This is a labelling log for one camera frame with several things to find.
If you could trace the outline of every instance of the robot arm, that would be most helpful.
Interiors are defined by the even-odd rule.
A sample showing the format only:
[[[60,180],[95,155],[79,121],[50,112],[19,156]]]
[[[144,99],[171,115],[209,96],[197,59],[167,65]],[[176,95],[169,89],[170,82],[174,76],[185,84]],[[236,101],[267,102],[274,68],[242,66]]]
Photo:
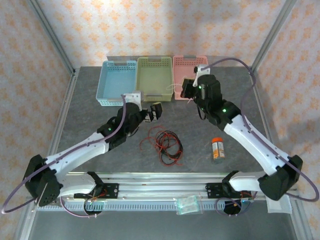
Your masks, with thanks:
[[[299,174],[279,157],[283,157],[299,170],[303,161],[297,155],[290,157],[277,149],[245,119],[250,126],[250,129],[247,129],[240,109],[223,99],[220,82],[214,75],[210,75],[208,68],[202,70],[196,67],[195,72],[195,80],[184,80],[181,97],[193,99],[211,124],[237,140],[263,168],[262,172],[231,172],[222,181],[224,192],[229,194],[244,190],[262,191],[271,200],[278,201],[299,179]]]
[[[125,111],[121,107],[117,116],[110,118],[91,136],[55,155],[46,158],[36,155],[30,160],[24,178],[42,166],[49,165],[25,183],[25,187],[36,199],[38,206],[46,206],[57,197],[65,195],[92,193],[91,195],[96,197],[101,194],[103,182],[94,172],[79,174],[72,178],[66,175],[90,159],[124,143],[127,137],[138,130],[143,121],[152,122],[160,118],[161,103],[154,103],[150,106],[150,110],[147,110],[142,109],[141,100],[141,92],[125,94]],[[122,121],[121,128],[114,133]]]

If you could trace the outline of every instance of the gray tabletop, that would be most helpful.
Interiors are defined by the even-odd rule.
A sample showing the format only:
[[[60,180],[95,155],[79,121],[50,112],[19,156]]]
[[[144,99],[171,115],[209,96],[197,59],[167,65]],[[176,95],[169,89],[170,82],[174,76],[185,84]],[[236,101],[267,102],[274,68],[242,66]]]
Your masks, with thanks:
[[[237,217],[213,211],[177,215],[173,211],[108,211],[96,219],[66,212],[38,211],[30,240],[296,240],[290,215],[267,213],[255,202]]]
[[[102,107],[96,100],[101,67],[81,67],[67,113],[58,151],[63,151],[81,142],[109,118],[116,116],[119,107]],[[250,87],[249,74],[243,67],[214,67],[212,74],[220,81],[223,98],[240,106],[245,90]],[[229,173],[261,171],[258,162],[233,138],[220,131],[207,120],[199,119],[196,105],[185,100],[163,102],[163,114],[159,121],[143,123],[139,131],[127,138],[117,148],[99,155],[76,168],[75,172],[95,171],[100,173]],[[265,133],[257,100],[252,93],[245,104],[247,117],[261,132]],[[163,166],[159,156],[148,141],[139,143],[148,135],[151,127],[161,125],[177,134],[183,145],[182,166]],[[222,137],[225,160],[213,160],[211,140]]]

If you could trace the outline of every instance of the blue basket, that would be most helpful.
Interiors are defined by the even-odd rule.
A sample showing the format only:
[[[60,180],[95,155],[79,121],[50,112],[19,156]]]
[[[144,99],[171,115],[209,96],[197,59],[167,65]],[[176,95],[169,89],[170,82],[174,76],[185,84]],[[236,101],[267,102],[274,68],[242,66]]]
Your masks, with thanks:
[[[101,106],[123,106],[121,94],[136,88],[137,61],[104,61],[96,99]]]

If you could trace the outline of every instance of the patterned wallpaper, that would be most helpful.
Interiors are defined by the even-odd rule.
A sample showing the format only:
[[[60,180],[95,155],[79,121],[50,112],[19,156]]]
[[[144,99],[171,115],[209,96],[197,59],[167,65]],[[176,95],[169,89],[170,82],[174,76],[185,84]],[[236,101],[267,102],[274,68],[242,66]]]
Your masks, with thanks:
[[[137,55],[228,56],[251,65],[284,2],[39,0],[74,68]]]
[[[304,161],[320,189],[320,1],[296,2],[258,69],[259,92],[272,138]],[[314,190],[300,178],[300,192]],[[320,239],[320,201],[304,203],[314,239]]]
[[[18,185],[31,157],[47,154],[70,75],[26,0],[0,4],[0,203]],[[11,207],[28,194],[22,189]],[[0,217],[11,240],[20,211]]]

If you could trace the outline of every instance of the clear plastic bag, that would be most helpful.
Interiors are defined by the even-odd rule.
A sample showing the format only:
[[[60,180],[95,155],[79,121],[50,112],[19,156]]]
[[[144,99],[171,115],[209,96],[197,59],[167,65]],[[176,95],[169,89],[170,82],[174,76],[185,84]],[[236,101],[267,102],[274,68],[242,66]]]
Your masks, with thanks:
[[[200,195],[188,195],[174,199],[177,215],[202,214],[203,205]]]

